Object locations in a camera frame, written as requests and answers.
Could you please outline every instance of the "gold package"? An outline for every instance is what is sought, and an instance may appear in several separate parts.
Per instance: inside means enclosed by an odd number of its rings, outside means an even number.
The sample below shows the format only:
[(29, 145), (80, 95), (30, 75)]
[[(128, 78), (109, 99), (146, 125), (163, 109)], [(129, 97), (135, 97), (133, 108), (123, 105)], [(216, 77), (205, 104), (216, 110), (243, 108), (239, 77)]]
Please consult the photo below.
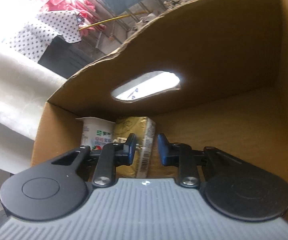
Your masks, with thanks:
[(131, 166), (119, 166), (116, 173), (127, 178), (146, 178), (155, 135), (155, 122), (148, 117), (126, 117), (116, 121), (112, 140), (124, 143), (130, 133), (137, 137), (134, 161)]

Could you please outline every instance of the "white plastic cup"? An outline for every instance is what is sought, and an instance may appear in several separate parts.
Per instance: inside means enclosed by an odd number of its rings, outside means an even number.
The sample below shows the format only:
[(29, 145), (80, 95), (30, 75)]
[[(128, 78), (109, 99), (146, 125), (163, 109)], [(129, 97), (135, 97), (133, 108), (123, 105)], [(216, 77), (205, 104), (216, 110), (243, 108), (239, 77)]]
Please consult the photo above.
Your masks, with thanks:
[(89, 145), (92, 150), (101, 150), (112, 142), (114, 122), (97, 117), (76, 118), (84, 122), (81, 145)]

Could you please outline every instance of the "gray ribbed surface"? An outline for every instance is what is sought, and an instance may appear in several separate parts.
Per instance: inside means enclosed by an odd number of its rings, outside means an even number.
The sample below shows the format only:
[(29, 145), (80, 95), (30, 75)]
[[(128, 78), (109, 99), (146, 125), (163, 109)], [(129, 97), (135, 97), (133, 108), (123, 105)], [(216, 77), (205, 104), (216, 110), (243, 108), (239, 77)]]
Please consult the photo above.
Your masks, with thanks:
[(288, 240), (288, 224), (278, 218), (245, 223), (213, 211), (197, 190), (173, 179), (119, 179), (97, 189), (75, 213), (51, 222), (10, 218), (0, 228), (0, 240)]

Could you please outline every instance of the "star patterned cloth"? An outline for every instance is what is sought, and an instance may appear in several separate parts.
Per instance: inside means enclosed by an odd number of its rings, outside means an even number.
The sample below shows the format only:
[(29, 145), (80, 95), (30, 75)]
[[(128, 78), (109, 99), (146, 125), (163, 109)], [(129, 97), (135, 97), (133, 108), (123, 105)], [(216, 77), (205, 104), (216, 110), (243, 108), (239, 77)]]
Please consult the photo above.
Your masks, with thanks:
[(81, 41), (75, 11), (51, 11), (36, 15), (14, 36), (3, 43), (35, 62), (38, 62), (56, 36), (68, 43)]

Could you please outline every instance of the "metal bolt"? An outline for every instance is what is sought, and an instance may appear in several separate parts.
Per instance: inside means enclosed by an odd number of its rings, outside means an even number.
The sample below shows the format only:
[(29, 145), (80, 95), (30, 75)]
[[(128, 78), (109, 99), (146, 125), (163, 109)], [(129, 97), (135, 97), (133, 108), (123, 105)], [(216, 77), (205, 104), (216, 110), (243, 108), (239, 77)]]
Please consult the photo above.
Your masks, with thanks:
[(198, 179), (195, 177), (185, 177), (183, 179), (183, 184), (188, 185), (188, 186), (193, 186), (198, 183)]
[(94, 182), (98, 185), (107, 185), (108, 183), (111, 182), (111, 180), (108, 177), (101, 176), (101, 177), (96, 178)]

